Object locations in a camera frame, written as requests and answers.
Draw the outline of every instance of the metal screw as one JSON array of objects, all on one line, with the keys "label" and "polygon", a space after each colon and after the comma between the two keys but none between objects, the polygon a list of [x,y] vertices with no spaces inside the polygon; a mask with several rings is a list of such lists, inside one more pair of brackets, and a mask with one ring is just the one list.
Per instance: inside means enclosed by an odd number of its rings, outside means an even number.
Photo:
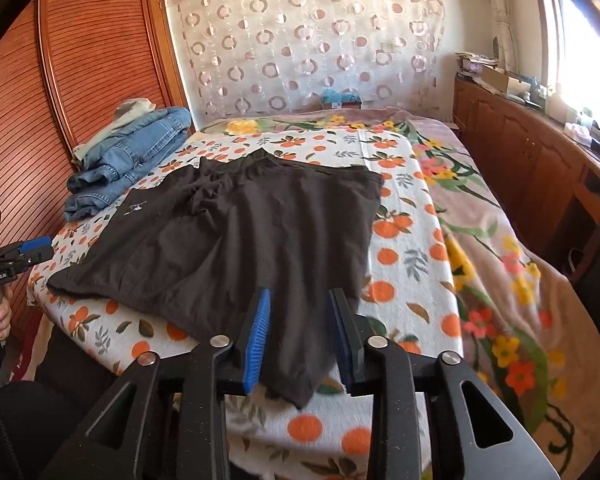
[{"label": "metal screw", "polygon": [[369,339],[367,339],[366,342],[369,344],[369,346],[372,346],[373,348],[384,348],[388,345],[386,339],[381,335],[373,335]]},{"label": "metal screw", "polygon": [[136,360],[138,361],[138,364],[142,366],[151,366],[157,361],[157,359],[158,356],[155,354],[155,352],[143,352]]},{"label": "metal screw", "polygon": [[224,348],[231,342],[231,340],[225,335],[215,335],[209,342],[211,343],[211,346],[216,348]]},{"label": "metal screw", "polygon": [[448,365],[457,365],[461,361],[461,358],[453,350],[446,350],[442,352],[442,360]]}]

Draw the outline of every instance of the blue handle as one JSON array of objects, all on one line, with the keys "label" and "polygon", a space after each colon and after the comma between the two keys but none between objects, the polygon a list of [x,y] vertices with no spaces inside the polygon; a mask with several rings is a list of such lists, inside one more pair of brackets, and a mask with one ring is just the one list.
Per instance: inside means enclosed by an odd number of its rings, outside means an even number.
[{"label": "blue handle", "polygon": [[33,240],[28,240],[27,242],[23,242],[20,246],[20,253],[27,253],[33,249],[38,247],[42,247],[45,245],[51,245],[51,238],[48,236],[41,236],[40,238],[35,238]]}]

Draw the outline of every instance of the black t-shirt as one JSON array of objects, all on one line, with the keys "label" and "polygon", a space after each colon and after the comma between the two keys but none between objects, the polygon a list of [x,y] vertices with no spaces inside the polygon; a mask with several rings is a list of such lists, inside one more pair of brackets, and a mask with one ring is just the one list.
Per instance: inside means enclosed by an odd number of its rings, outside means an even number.
[{"label": "black t-shirt", "polygon": [[132,190],[56,292],[104,296],[162,316],[198,341],[236,335],[262,286],[271,320],[260,382],[296,406],[333,365],[328,291],[357,309],[382,177],[260,149],[228,163],[202,158],[160,186]]}]

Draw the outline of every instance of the white curtain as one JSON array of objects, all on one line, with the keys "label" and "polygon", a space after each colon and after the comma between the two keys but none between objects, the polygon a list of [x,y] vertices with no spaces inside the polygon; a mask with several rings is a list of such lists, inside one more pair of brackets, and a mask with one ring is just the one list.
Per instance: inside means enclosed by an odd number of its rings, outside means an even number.
[{"label": "white curtain", "polygon": [[512,72],[518,71],[518,58],[511,31],[509,0],[490,0],[491,14],[498,38],[498,58],[500,66]]},{"label": "white curtain", "polygon": [[167,0],[196,126],[320,108],[438,113],[442,0]]}]

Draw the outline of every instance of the bed sheet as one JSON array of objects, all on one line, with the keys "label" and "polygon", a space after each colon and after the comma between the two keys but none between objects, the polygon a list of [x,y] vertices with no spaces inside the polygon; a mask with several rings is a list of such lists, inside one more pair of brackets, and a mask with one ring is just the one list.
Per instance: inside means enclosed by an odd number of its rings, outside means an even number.
[{"label": "bed sheet", "polygon": [[[382,173],[385,183],[359,312],[370,319],[376,333],[405,350],[432,356],[445,349],[461,353],[443,232],[409,141],[398,128],[380,132],[340,122],[338,117],[322,124],[233,121],[227,123],[228,131],[222,127],[196,134],[134,187],[157,186],[170,171],[197,164],[202,156],[228,161],[259,148],[311,164],[364,164]],[[32,270],[28,287],[30,304],[118,374],[143,351],[167,357],[196,344],[161,318],[141,315],[115,301],[57,297],[46,288],[54,272],[81,261],[123,200],[96,218],[67,224],[54,239],[53,260]],[[418,397],[418,403],[423,413],[424,400]],[[372,399],[344,395],[336,369],[300,412],[286,402],[266,399],[262,388],[249,397],[228,397],[226,410],[230,458],[250,472],[297,480],[366,474]],[[426,465],[429,439],[425,430],[421,434]]]},{"label": "bed sheet", "polygon": [[224,121],[205,132],[290,121],[366,128],[379,142],[387,131],[409,139],[420,166],[413,177],[427,184],[442,226],[464,357],[562,478],[578,478],[600,450],[600,336],[568,280],[519,243],[458,138],[397,108]]}]

